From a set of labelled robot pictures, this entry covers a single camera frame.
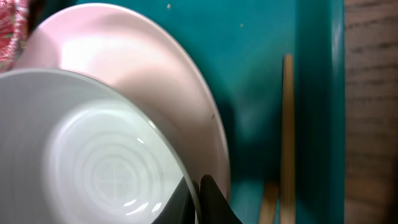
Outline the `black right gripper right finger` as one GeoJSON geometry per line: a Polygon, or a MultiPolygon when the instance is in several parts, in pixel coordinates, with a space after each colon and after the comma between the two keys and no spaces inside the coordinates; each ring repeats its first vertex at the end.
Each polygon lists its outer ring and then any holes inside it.
{"type": "Polygon", "coordinates": [[[242,224],[210,175],[201,178],[200,205],[204,224],[242,224]]]}

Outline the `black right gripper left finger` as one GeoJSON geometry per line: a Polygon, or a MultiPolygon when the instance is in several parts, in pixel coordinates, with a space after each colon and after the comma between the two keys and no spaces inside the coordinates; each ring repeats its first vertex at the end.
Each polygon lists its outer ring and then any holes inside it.
{"type": "Polygon", "coordinates": [[[181,179],[159,216],[152,224],[195,224],[196,211],[185,179],[181,179]]]}

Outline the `wooden chopstick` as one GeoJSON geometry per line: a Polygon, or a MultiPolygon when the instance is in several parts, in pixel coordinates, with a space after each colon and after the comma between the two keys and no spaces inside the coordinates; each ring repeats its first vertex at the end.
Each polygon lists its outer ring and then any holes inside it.
{"type": "Polygon", "coordinates": [[[294,58],[284,55],[282,78],[280,224],[296,223],[294,58]]]}
{"type": "Polygon", "coordinates": [[[268,182],[264,186],[258,224],[273,224],[279,199],[279,185],[268,182]]]}

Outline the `white bowl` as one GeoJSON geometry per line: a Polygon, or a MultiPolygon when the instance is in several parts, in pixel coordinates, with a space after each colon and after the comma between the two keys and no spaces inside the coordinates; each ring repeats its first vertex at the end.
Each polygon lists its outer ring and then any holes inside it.
{"type": "Polygon", "coordinates": [[[1,75],[1,223],[152,223],[185,179],[171,143],[134,104],[74,72],[1,75]]]}

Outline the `large pink plate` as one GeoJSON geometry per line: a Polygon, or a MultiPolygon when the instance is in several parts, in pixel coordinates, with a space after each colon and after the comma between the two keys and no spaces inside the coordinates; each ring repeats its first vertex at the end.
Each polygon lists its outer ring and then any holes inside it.
{"type": "Polygon", "coordinates": [[[211,175],[231,193],[228,144],[213,95],[191,57],[163,28],[128,8],[85,3],[40,23],[15,68],[60,68],[115,88],[162,131],[191,179],[211,175]]]}

